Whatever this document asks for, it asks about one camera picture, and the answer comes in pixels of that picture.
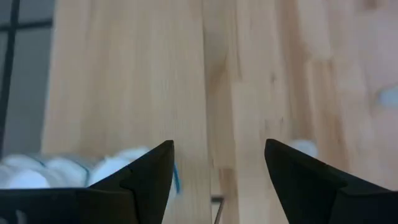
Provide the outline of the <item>white melatonin bottle blue label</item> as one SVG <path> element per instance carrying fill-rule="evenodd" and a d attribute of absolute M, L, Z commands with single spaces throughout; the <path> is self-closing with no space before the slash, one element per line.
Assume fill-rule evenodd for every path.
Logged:
<path fill-rule="evenodd" d="M 0 189 L 49 188 L 44 164 L 23 154 L 8 155 L 0 161 Z"/>
<path fill-rule="evenodd" d="M 114 174 L 118 170 L 127 166 L 131 162 L 142 157 L 150 151 L 147 146 L 133 147 L 119 151 L 114 156 L 106 156 L 101 162 L 95 165 L 88 179 L 88 185 L 93 185 L 106 177 Z M 177 165 L 174 165 L 172 185 L 169 193 L 169 202 L 172 201 L 181 191 L 180 178 L 178 176 Z"/>
<path fill-rule="evenodd" d="M 53 157 L 45 163 L 45 166 L 59 172 L 71 187 L 86 187 L 87 185 L 89 168 L 76 160 Z"/>

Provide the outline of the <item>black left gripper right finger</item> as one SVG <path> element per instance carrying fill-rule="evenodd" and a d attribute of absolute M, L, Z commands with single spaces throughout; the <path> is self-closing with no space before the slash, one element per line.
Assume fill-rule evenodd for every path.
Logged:
<path fill-rule="evenodd" d="M 398 191 L 332 167 L 276 139 L 264 157 L 289 224 L 398 224 Z"/>

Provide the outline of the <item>small translucent white pill bottle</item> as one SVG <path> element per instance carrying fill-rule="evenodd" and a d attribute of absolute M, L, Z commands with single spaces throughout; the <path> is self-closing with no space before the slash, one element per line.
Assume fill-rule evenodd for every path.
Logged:
<path fill-rule="evenodd" d="M 311 157 L 318 157 L 317 145 L 306 139 L 295 139 L 288 143 L 288 145 L 302 153 L 305 153 Z"/>

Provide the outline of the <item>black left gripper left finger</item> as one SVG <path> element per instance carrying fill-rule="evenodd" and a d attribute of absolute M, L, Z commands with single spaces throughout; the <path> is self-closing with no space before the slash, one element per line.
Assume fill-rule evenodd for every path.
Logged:
<path fill-rule="evenodd" d="M 0 190 L 0 224 L 162 224 L 174 142 L 83 188 Z"/>

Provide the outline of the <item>wooden table black frame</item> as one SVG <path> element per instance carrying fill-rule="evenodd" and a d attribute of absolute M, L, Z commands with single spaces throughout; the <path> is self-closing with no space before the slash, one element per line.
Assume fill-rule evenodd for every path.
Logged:
<path fill-rule="evenodd" d="M 57 0 L 41 150 L 101 157 L 175 143 L 164 224 L 213 224 L 203 0 Z"/>

